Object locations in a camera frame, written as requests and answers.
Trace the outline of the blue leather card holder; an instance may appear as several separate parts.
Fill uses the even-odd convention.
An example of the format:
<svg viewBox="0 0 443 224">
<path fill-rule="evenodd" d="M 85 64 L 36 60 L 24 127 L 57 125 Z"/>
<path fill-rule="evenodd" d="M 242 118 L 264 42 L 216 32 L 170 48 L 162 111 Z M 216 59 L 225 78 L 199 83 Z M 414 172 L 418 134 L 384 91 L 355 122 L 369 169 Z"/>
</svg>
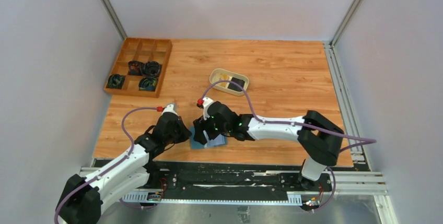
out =
<svg viewBox="0 0 443 224">
<path fill-rule="evenodd" d="M 227 138 L 223 135 L 218 135 L 215 139 L 209 140 L 208 134 L 206 131 L 203 131 L 203 134 L 207 140 L 206 144 L 201 144 L 194 140 L 195 137 L 195 128 L 192 126 L 190 128 L 190 131 L 192 133 L 190 138 L 190 148 L 197 150 L 197 149 L 207 149 L 207 148 L 215 148 L 219 146 L 224 146 L 227 144 Z"/>
</svg>

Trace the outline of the gold credit card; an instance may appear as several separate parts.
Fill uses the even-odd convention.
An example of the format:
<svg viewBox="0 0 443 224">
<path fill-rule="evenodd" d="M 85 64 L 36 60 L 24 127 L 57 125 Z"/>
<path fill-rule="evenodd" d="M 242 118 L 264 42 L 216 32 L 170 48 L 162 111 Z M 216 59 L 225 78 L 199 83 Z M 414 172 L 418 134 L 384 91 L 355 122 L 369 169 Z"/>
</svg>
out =
<svg viewBox="0 0 443 224">
<path fill-rule="evenodd" d="M 231 77 L 228 74 L 216 73 L 214 76 L 214 82 L 217 82 L 220 80 L 231 80 Z M 217 85 L 218 86 L 226 86 L 226 85 L 229 85 L 229 83 L 228 82 L 220 82 Z"/>
</svg>

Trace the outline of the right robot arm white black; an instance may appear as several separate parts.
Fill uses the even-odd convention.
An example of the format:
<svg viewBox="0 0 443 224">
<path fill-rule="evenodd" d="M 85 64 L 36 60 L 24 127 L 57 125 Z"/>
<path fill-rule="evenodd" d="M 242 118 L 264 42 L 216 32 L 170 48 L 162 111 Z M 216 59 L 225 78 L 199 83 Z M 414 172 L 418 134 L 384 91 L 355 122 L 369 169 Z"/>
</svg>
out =
<svg viewBox="0 0 443 224">
<path fill-rule="evenodd" d="M 201 99 L 203 115 L 193 121 L 194 140 L 202 145 L 220 135 L 239 141 L 282 139 L 297 141 L 308 154 L 302 164 L 298 184 L 304 191 L 319 185 L 327 167 L 335 166 L 345 139 L 343 130 L 313 110 L 293 118 L 269 118 L 254 113 L 237 114 L 225 104 Z"/>
</svg>

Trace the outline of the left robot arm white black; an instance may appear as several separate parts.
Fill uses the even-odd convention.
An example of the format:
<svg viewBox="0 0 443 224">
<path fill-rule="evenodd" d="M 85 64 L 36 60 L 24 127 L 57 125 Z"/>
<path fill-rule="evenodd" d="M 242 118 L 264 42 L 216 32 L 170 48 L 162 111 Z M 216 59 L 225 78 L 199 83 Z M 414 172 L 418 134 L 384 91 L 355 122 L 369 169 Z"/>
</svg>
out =
<svg viewBox="0 0 443 224">
<path fill-rule="evenodd" d="M 189 139 L 191 132 L 174 111 L 163 111 L 152 132 L 131 140 L 130 147 L 107 165 L 87 175 L 71 176 L 62 191 L 54 222 L 97 223 L 102 214 L 130 191 L 145 186 L 154 189 L 160 175 L 153 159 L 166 147 Z"/>
</svg>

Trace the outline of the rolled dark belt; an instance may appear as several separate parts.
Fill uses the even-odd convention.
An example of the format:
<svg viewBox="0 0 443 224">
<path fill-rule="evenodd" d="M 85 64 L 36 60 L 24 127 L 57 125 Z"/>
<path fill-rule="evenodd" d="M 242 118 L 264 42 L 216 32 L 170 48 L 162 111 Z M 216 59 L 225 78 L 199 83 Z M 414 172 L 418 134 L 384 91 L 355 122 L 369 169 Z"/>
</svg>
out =
<svg viewBox="0 0 443 224">
<path fill-rule="evenodd" d="M 138 88 L 140 91 L 155 91 L 158 84 L 157 78 L 144 77 L 140 80 Z"/>
<path fill-rule="evenodd" d="M 158 78 L 160 76 L 162 65 L 156 61 L 149 61 L 141 66 L 141 73 L 148 78 Z"/>
<path fill-rule="evenodd" d="M 144 63 L 140 61 L 129 61 L 128 62 L 128 74 L 133 76 L 141 76 L 142 75 L 142 67 Z"/>
<path fill-rule="evenodd" d="M 120 74 L 110 75 L 106 83 L 106 88 L 121 89 L 124 85 L 125 78 L 126 78 L 125 75 L 120 75 Z"/>
</svg>

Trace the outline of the beige oval tray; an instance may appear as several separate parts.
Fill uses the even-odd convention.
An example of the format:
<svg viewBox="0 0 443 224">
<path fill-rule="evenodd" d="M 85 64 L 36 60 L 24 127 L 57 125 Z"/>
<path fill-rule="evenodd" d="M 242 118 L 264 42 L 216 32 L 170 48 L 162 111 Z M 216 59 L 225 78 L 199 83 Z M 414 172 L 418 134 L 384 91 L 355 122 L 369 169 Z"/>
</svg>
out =
<svg viewBox="0 0 443 224">
<path fill-rule="evenodd" d="M 233 96 L 243 96 L 250 83 L 249 78 L 226 69 L 217 68 L 209 76 L 213 88 Z"/>
</svg>

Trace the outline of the wooden compartment organizer box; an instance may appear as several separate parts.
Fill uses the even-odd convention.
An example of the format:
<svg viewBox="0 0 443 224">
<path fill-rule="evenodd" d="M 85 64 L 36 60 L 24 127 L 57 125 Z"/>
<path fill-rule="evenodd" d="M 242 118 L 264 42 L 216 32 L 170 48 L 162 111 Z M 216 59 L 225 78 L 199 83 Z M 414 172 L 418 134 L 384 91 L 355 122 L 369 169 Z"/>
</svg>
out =
<svg viewBox="0 0 443 224">
<path fill-rule="evenodd" d="M 169 39 L 126 38 L 104 91 L 110 95 L 158 98 L 171 52 Z"/>
</svg>

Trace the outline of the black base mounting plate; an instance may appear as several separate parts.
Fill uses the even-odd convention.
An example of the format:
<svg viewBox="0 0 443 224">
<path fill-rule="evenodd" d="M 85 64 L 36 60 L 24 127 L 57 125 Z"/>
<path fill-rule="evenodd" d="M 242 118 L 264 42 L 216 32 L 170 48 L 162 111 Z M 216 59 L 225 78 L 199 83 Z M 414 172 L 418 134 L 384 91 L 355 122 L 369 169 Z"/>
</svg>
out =
<svg viewBox="0 0 443 224">
<path fill-rule="evenodd" d="M 327 172 L 310 181 L 301 165 L 155 162 L 148 181 L 138 191 L 163 202 L 265 203 L 288 202 L 295 194 L 313 197 L 315 205 L 334 192 Z"/>
</svg>

